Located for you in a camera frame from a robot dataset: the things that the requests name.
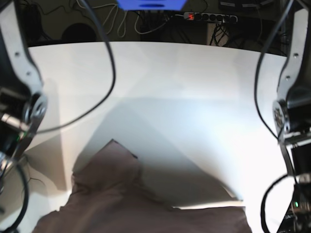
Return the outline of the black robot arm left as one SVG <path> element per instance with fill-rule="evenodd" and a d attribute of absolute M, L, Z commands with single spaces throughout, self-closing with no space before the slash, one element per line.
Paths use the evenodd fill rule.
<path fill-rule="evenodd" d="M 273 117 L 277 140 L 287 173 L 275 180 L 265 191 L 260 207 L 262 230 L 269 232 L 266 222 L 266 201 L 270 191 L 282 180 L 292 177 L 294 191 L 291 201 L 292 226 L 287 233 L 311 231 L 311 2 L 290 0 L 266 39 L 257 62 L 254 83 L 254 101 L 261 64 L 278 30 L 294 5 L 290 51 L 277 83 L 277 97 L 273 102 Z"/>

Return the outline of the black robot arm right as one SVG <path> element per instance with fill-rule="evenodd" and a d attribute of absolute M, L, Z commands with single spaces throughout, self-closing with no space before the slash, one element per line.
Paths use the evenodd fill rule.
<path fill-rule="evenodd" d="M 65 128 L 103 104 L 111 95 L 116 83 L 116 65 L 109 39 L 88 1 L 82 1 L 104 42 L 112 68 L 112 82 L 106 95 L 92 108 L 60 126 L 39 130 L 47 111 L 47 96 L 43 80 L 33 61 L 21 24 L 18 0 L 0 2 L 0 186 L 10 169 L 20 177 L 24 198 L 15 221 L 3 230 L 17 233 L 29 205 L 29 186 L 20 161 L 25 150 L 37 134 L 50 133 Z"/>

